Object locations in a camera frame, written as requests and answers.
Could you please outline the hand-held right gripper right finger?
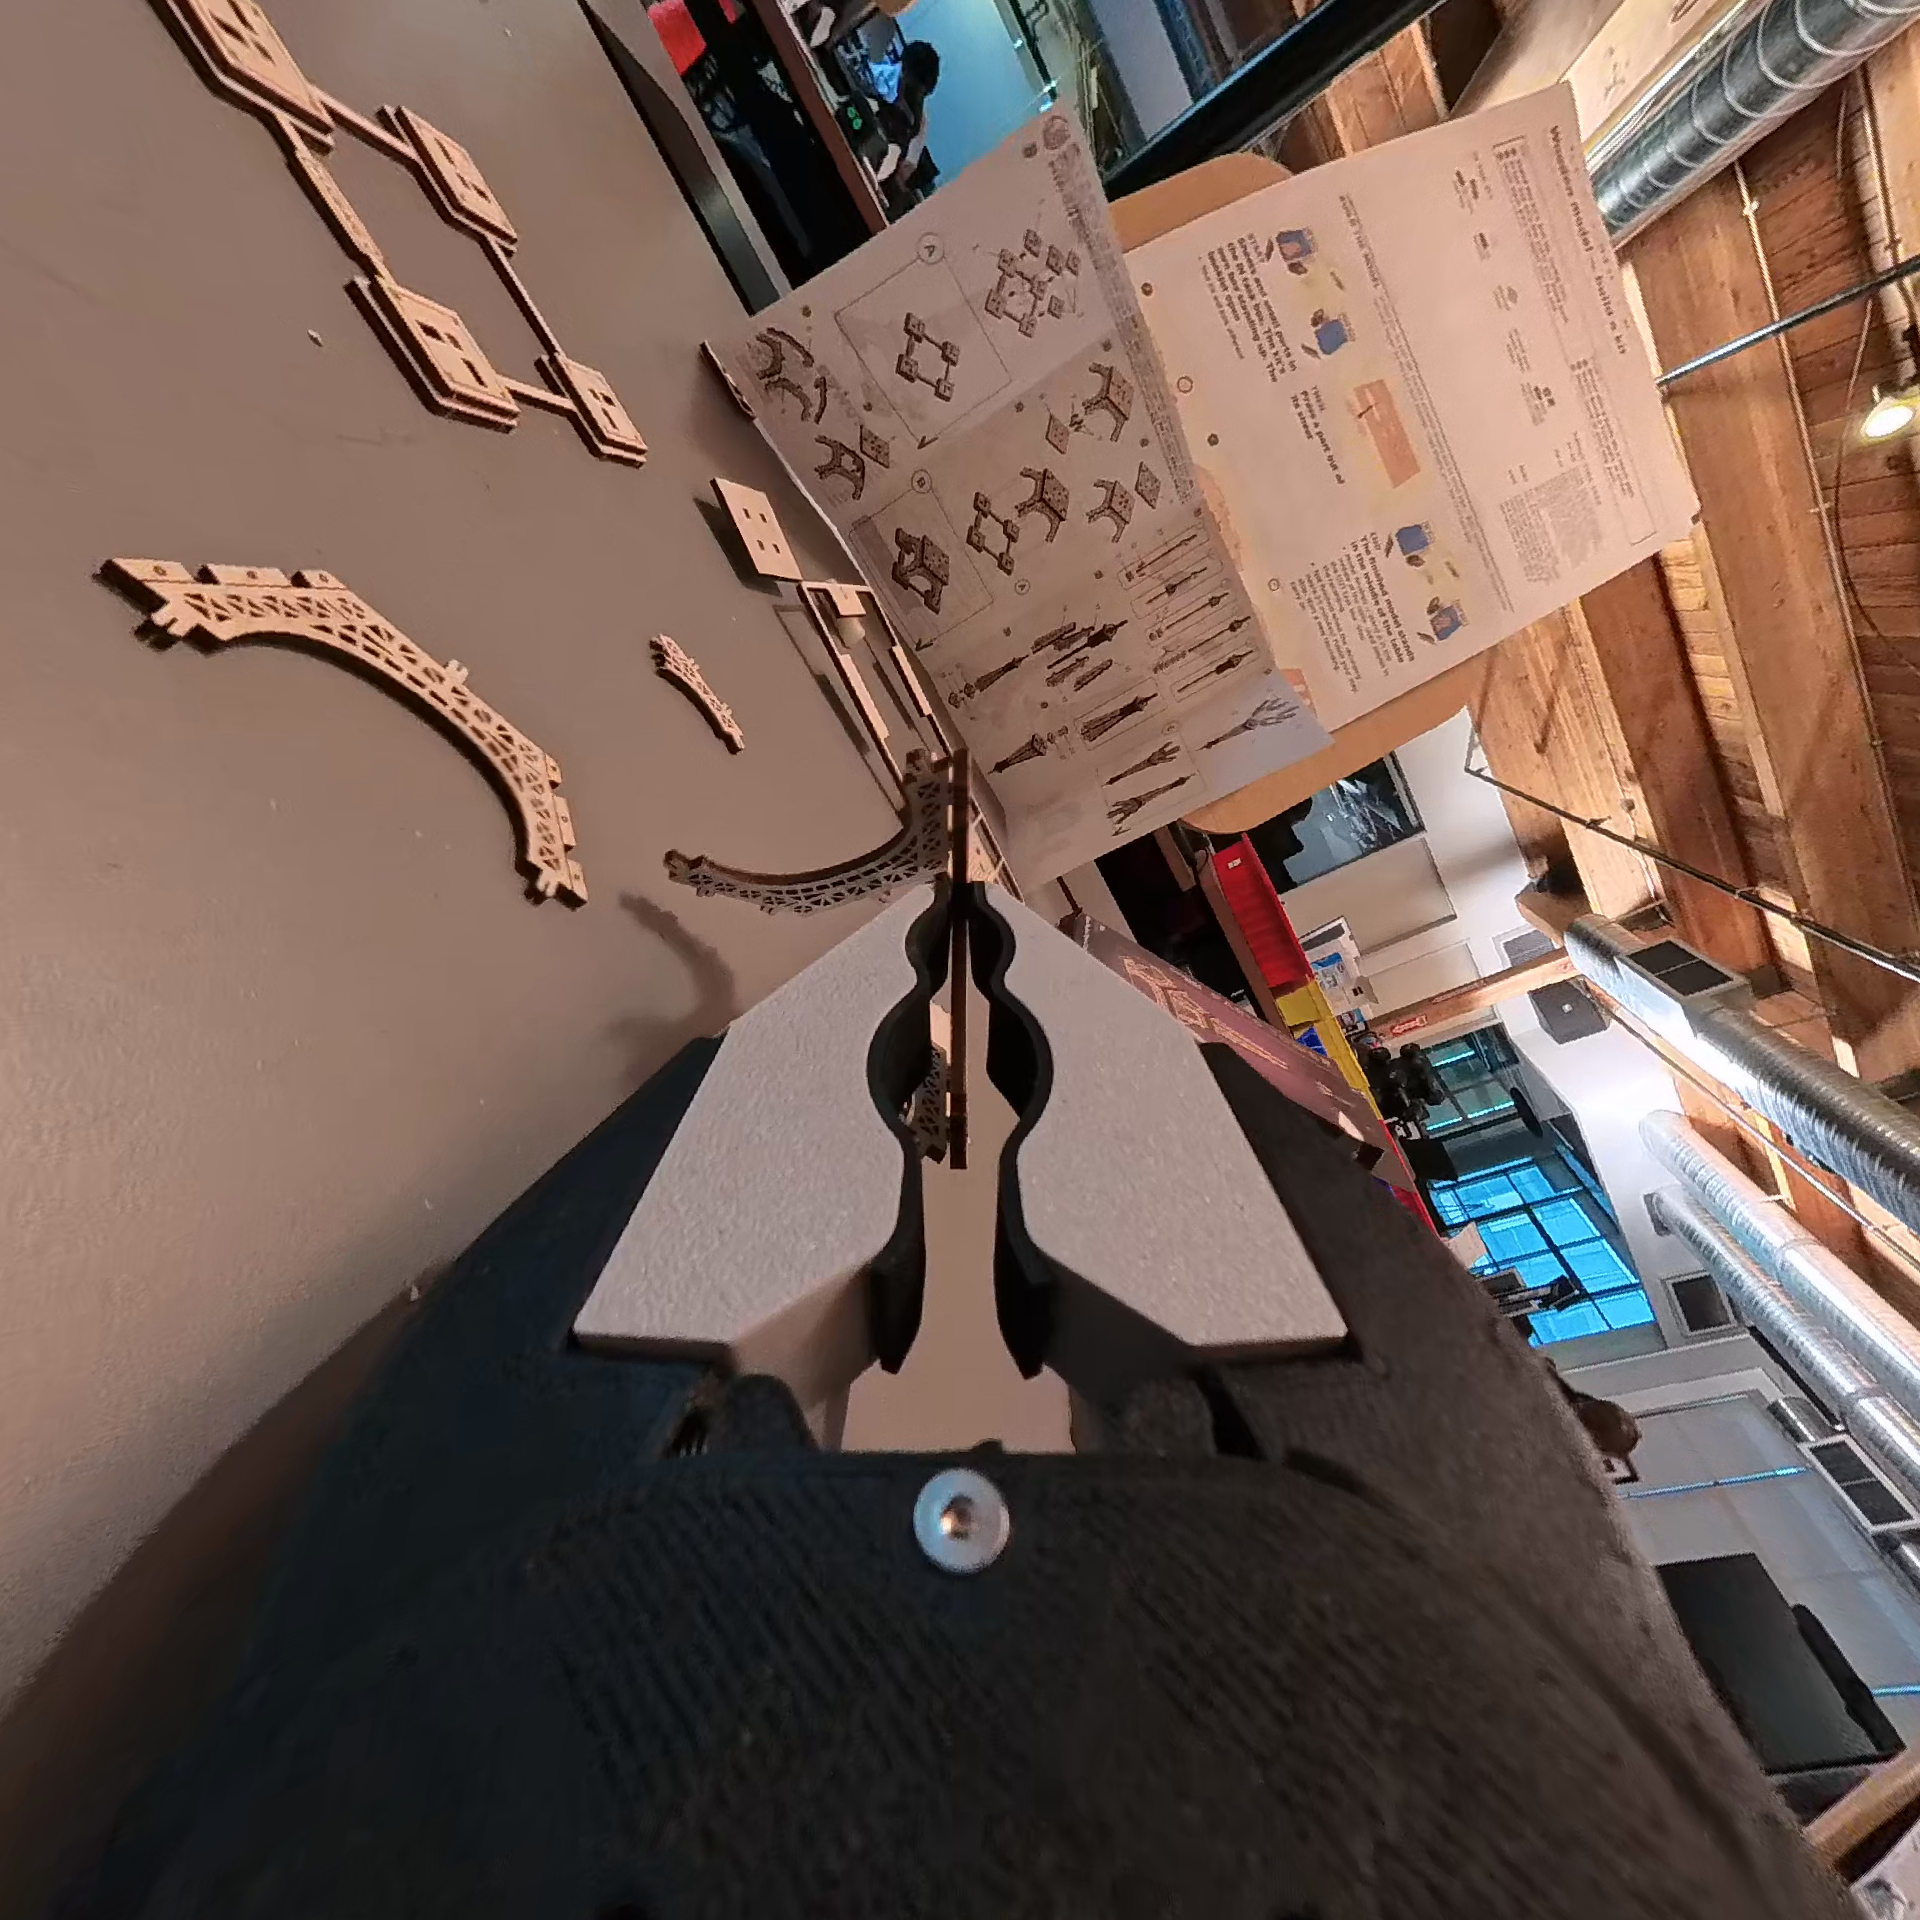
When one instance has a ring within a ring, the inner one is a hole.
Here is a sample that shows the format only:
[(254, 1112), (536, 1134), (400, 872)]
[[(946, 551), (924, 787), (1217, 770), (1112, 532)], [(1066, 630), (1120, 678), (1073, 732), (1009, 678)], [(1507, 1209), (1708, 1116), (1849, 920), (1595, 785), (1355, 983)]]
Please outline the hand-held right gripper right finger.
[(994, 1307), (1022, 1376), (1056, 1376), (1073, 1447), (1145, 1385), (1322, 1361), (1349, 1322), (1212, 1057), (1001, 887), (968, 887), (997, 1163)]

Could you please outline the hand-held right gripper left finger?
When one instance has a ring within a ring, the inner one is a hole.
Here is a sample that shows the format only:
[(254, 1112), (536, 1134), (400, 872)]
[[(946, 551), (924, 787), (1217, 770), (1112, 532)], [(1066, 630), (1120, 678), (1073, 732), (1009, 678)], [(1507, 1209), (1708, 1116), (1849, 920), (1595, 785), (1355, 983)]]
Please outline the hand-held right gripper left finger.
[(574, 1320), (594, 1353), (773, 1376), (803, 1409), (902, 1369), (949, 894), (922, 883), (721, 1038)]

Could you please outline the purple tower model box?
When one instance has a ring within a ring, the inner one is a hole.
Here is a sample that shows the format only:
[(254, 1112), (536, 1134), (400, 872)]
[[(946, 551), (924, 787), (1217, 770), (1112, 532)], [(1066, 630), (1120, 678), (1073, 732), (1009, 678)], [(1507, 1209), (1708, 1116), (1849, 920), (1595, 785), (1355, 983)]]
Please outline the purple tower model box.
[(1406, 1209), (1422, 1211), (1411, 1169), (1371, 1097), (1360, 1094), (1323, 1051), (1245, 1014), (1086, 913), (1062, 920), (1061, 932), (1186, 1027), (1197, 1044), (1232, 1050), (1291, 1105), (1345, 1134), (1355, 1161), (1394, 1188)]

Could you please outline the wooden lattice arch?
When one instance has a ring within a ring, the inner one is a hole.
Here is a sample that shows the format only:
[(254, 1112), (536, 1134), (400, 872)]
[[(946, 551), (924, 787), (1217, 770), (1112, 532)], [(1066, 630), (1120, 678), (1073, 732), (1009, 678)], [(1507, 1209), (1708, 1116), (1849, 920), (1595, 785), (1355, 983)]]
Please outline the wooden lattice arch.
[(673, 883), (698, 896), (734, 898), (765, 914), (812, 914), (857, 900), (888, 900), (922, 881), (940, 883), (946, 900), (949, 1001), (945, 1042), (945, 1142), (942, 1158), (956, 1171), (970, 1167), (970, 990), (962, 982), (970, 960), (970, 929), (961, 900), (973, 878), (972, 758), (957, 747), (945, 760), (913, 752), (902, 766), (902, 810), (898, 830), (869, 852), (844, 857), (825, 870), (762, 874), (742, 872), (710, 855), (677, 848), (662, 855)]
[(150, 646), (187, 642), (203, 654), (273, 648), (326, 660), (381, 688), (491, 782), (513, 822), (525, 894), (588, 906), (560, 763), (474, 691), (464, 664), (427, 654), (346, 582), (322, 570), (185, 568), (145, 558), (107, 558), (97, 577), (130, 602)]

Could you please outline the square wooden base frame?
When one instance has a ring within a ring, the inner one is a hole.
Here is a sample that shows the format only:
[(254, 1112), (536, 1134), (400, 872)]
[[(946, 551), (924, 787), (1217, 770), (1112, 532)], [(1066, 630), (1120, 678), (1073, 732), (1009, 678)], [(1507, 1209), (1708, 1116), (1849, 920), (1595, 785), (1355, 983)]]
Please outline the square wooden base frame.
[[(348, 298), (422, 404), (444, 418), (510, 432), (538, 410), (571, 424), (589, 455), (643, 470), (645, 436), (608, 376), (564, 352), (520, 270), (520, 231), (474, 154), (406, 106), (360, 112), (314, 83), (257, 3), (155, 3), (211, 91), (276, 139), (289, 174), (356, 275)], [(397, 166), (446, 230), (474, 242), (536, 336), (533, 382), (504, 370), (449, 304), (400, 283), (387, 249), (348, 196), (332, 155), (350, 138)]]

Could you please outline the grey desk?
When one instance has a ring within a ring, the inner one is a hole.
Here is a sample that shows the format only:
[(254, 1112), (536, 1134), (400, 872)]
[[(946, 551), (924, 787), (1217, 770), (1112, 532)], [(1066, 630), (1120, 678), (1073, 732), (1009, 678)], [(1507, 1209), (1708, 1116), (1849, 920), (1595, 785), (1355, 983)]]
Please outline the grey desk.
[[(851, 563), (699, 358), (758, 302), (641, 98), (645, 4), (264, 4), (360, 112), (452, 132), (564, 352), (646, 464), (564, 418), (433, 414), (276, 139), (154, 4), (4, 4), (4, 1704), (106, 1691), (216, 1582), (278, 1404), (684, 1040), (848, 930), (707, 904), (667, 848), (810, 870), (894, 824), (713, 478)], [(538, 343), (393, 162), (332, 166), (400, 283)], [(322, 570), (563, 768), (589, 898), (334, 664), (150, 646), (107, 558)], [(666, 633), (747, 739), (658, 679)]]

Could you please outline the yellow plastic bin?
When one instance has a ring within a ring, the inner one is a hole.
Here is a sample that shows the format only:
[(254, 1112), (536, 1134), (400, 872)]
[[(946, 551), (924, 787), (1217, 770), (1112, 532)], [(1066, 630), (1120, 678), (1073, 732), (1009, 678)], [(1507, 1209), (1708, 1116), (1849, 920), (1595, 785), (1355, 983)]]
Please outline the yellow plastic bin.
[(1371, 1096), (1366, 1070), (1354, 1050), (1349, 1028), (1341, 1027), (1337, 1009), (1316, 976), (1307, 975), (1286, 988), (1276, 986), (1270, 994), (1286, 1034), (1302, 1047), (1320, 1051), (1352, 1089)]

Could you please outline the red plastic bin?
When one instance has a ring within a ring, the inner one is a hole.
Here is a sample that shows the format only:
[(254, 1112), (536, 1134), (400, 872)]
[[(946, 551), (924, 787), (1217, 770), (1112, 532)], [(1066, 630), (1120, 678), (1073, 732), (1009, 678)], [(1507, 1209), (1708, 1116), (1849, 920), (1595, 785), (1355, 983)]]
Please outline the red plastic bin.
[(1253, 841), (1241, 834), (1209, 848), (1218, 907), (1232, 927), (1229, 942), (1244, 950), (1261, 983), (1286, 996), (1313, 983), (1313, 963), (1290, 922), (1280, 892)]

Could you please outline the brown cardboard board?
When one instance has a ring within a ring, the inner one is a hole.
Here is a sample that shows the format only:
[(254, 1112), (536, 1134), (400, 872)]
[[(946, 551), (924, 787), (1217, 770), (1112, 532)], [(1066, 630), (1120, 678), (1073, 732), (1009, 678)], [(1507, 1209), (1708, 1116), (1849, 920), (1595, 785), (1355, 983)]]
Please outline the brown cardboard board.
[[(1254, 193), (1290, 178), (1280, 162), (1241, 151), (1200, 160), (1173, 178), (1141, 188), (1112, 203), (1114, 226), (1125, 252), (1176, 233), (1200, 218), (1244, 202)], [(1387, 705), (1339, 727), (1331, 745), (1298, 760), (1274, 775), (1244, 785), (1238, 792), (1185, 812), (1185, 825), (1200, 833), (1238, 834), (1258, 827), (1291, 804), (1310, 801), (1336, 780), (1358, 772), (1369, 761), (1406, 747), (1411, 742), (1442, 727), (1452, 715), (1477, 705), (1486, 691), (1500, 652), (1491, 649), (1459, 664), (1440, 678), (1401, 692)]]

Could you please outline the small curved wooden piece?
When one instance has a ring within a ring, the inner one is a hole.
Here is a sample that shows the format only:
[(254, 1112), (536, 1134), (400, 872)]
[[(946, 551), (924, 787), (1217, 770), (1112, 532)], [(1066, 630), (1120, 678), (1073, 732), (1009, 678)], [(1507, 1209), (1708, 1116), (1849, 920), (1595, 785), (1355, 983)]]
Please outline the small curved wooden piece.
[(658, 679), (673, 687), (702, 715), (729, 755), (742, 755), (747, 751), (745, 732), (731, 705), (709, 684), (698, 659), (666, 633), (657, 633), (650, 640), (650, 649)]

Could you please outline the wooden plate with four holes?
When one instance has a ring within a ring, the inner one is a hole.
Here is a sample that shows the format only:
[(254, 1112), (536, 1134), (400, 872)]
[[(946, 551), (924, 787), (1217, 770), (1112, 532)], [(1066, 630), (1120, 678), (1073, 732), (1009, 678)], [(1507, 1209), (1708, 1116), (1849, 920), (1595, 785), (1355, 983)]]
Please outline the wooden plate with four holes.
[(725, 475), (710, 481), (710, 492), (756, 578), (781, 585), (801, 585), (806, 578), (768, 495)]

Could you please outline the folded assembly instruction booklet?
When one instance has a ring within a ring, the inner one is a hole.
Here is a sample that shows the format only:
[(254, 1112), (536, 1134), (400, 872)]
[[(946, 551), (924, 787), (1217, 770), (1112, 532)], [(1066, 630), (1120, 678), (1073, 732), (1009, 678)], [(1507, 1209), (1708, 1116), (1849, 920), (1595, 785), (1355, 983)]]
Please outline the folded assembly instruction booklet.
[(1212, 515), (1067, 110), (710, 343), (1024, 881), (1331, 743)]

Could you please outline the wooden sheet frame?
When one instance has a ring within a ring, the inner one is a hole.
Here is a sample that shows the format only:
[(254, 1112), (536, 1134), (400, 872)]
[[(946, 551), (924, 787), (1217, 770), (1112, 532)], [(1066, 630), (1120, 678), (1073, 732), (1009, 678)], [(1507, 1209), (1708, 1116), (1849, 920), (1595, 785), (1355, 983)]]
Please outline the wooden sheet frame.
[[(835, 642), (832, 614), (865, 616), (870, 646)], [(854, 745), (883, 793), (898, 798), (914, 761), (945, 761), (954, 745), (930, 696), (908, 674), (905, 646), (865, 583), (774, 583), (774, 616), (812, 687)]]

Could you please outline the silver ventilation duct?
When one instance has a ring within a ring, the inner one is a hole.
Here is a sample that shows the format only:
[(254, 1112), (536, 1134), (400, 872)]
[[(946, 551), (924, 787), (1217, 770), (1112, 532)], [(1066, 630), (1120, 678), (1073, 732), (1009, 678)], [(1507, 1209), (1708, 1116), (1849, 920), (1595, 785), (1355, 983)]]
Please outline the silver ventilation duct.
[(1624, 247), (1915, 25), (1915, 3), (1741, 4), (1590, 148), (1602, 224)]
[(1915, 1323), (1747, 1179), (1690, 1119), (1654, 1112), (1640, 1123), (1640, 1137), (1670, 1175), (1649, 1200), (1662, 1233), (1710, 1270), (1784, 1367), (1915, 1497)]
[(1777, 1123), (1812, 1161), (1917, 1228), (1917, 1119), (1756, 1016), (1756, 994), (1701, 951), (1640, 942), (1588, 914), (1570, 924), (1576, 969), (1697, 1068)]

